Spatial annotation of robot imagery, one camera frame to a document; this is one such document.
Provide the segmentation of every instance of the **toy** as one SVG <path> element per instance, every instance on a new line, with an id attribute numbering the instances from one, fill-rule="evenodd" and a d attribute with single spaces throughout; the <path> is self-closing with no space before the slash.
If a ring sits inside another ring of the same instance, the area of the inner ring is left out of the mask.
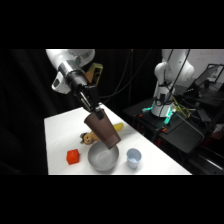
<path id="1" fill-rule="evenodd" d="M 123 123 L 119 123 L 114 125 L 114 129 L 118 132 L 121 131 L 124 127 Z M 81 144 L 91 145 L 95 141 L 99 141 L 100 139 L 95 135 L 94 132 L 81 134 L 80 138 L 82 138 Z"/>

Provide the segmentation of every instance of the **red block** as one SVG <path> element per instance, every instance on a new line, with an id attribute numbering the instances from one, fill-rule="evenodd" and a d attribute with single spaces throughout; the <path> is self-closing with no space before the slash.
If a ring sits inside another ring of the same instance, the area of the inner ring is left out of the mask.
<path id="1" fill-rule="evenodd" d="M 78 149 L 68 151 L 67 162 L 68 162 L 69 165 L 79 163 L 79 151 L 78 151 Z"/>

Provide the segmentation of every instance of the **black background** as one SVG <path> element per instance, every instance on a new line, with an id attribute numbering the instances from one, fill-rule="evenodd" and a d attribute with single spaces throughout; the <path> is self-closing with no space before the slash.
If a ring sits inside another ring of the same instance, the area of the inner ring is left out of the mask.
<path id="1" fill-rule="evenodd" d="M 121 87 L 134 75 L 149 50 L 134 49 L 133 63 L 130 60 Z M 104 66 L 98 86 L 101 96 L 114 93 L 128 52 L 96 49 L 93 62 Z M 161 61 L 161 50 L 153 50 L 132 84 L 106 105 L 124 118 L 123 109 L 152 97 L 156 86 L 154 69 Z M 55 77 L 56 70 L 45 49 L 1 49 L 0 173 L 48 174 L 44 119 L 81 106 L 71 94 L 52 90 Z"/>

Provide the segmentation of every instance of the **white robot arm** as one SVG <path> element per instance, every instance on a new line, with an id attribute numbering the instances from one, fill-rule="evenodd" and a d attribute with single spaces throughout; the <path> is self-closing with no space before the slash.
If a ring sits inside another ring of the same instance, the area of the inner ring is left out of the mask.
<path id="1" fill-rule="evenodd" d="M 103 119 L 96 86 L 89 84 L 82 70 L 84 65 L 93 60 L 95 50 L 46 49 L 46 52 L 52 65 L 58 71 L 52 85 L 53 90 L 62 94 L 72 91 L 87 111 L 95 112 L 100 120 Z"/>
<path id="2" fill-rule="evenodd" d="M 186 60 L 185 49 L 174 49 L 169 59 L 172 49 L 163 49 L 162 55 L 165 62 L 157 65 L 155 75 L 158 79 L 154 97 L 156 98 L 152 113 L 157 117 L 167 117 L 172 102 L 169 95 L 170 90 L 174 94 L 174 81 L 178 77 L 182 66 L 184 65 L 176 83 L 183 83 L 191 79 L 194 75 L 194 67 Z"/>

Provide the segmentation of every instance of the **light blue cup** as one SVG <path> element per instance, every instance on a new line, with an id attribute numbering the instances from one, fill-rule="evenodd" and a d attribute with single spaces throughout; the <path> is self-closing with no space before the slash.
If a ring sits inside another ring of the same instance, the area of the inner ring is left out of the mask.
<path id="1" fill-rule="evenodd" d="M 136 169 L 142 159 L 142 154 L 137 149 L 130 149 L 127 152 L 128 166 Z"/>

